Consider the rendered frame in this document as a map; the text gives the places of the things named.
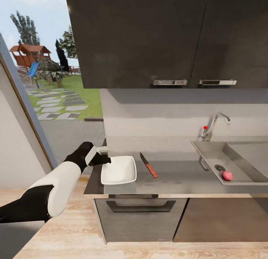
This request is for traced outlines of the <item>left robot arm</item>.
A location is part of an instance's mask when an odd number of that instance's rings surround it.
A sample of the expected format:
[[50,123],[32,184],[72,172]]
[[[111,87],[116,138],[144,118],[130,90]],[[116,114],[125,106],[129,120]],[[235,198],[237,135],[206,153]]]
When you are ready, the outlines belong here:
[[109,146],[83,143],[48,175],[0,207],[0,259],[13,259],[51,218],[64,211],[84,169],[111,163]]

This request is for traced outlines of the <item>bowl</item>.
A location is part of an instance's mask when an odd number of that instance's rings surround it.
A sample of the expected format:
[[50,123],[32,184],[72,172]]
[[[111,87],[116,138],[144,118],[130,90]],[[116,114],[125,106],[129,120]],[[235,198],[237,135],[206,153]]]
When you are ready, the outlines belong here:
[[134,182],[137,171],[132,156],[111,157],[111,163],[103,164],[101,183],[105,185],[119,185]]

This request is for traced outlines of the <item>vidalia onion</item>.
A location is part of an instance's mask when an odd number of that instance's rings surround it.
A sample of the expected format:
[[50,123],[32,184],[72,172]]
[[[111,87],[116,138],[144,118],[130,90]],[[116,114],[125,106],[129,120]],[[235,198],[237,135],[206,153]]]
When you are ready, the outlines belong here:
[[222,177],[225,179],[225,180],[228,180],[228,181],[233,181],[233,174],[229,171],[223,171],[221,170],[222,172]]

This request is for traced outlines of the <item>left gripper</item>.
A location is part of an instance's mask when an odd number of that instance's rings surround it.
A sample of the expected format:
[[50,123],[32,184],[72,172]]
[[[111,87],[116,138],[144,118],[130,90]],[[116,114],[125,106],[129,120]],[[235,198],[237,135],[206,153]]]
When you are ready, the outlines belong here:
[[99,164],[107,164],[111,163],[111,158],[107,156],[107,154],[99,154],[99,157],[96,161],[91,161],[89,163],[90,166],[92,165],[99,165]]

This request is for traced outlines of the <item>parer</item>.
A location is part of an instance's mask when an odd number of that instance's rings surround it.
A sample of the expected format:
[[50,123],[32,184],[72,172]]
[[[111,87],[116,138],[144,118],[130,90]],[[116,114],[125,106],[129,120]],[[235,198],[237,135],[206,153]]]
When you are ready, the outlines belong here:
[[140,156],[142,157],[143,161],[145,162],[146,166],[149,168],[149,171],[151,172],[151,174],[153,174],[154,178],[157,177],[156,172],[153,170],[153,168],[151,167],[151,165],[147,162],[147,160],[145,159],[145,157],[142,155],[142,153],[140,153]]

